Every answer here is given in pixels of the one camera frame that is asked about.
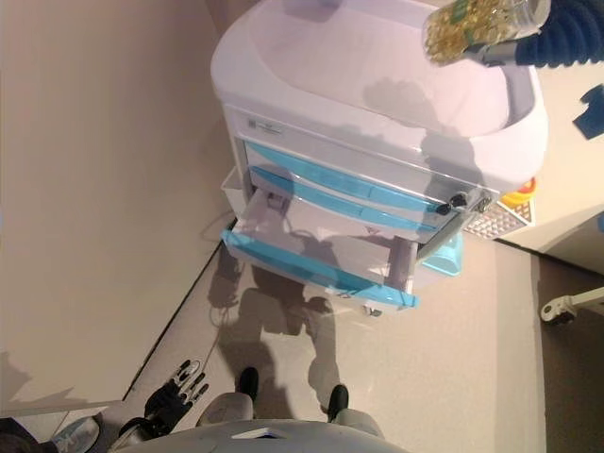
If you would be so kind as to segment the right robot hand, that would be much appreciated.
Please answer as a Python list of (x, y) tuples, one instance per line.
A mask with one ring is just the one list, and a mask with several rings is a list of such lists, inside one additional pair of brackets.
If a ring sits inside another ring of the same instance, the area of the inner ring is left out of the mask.
[(537, 68), (603, 61), (603, 2), (554, 1), (540, 32), (498, 44), (475, 44), (463, 56), (487, 67)]

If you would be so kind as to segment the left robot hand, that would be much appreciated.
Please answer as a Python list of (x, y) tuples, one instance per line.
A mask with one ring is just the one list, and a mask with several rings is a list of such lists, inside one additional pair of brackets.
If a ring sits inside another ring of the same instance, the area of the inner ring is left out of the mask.
[(208, 390), (205, 377), (200, 361), (186, 360), (147, 399), (144, 418), (150, 422), (156, 437), (170, 434)]

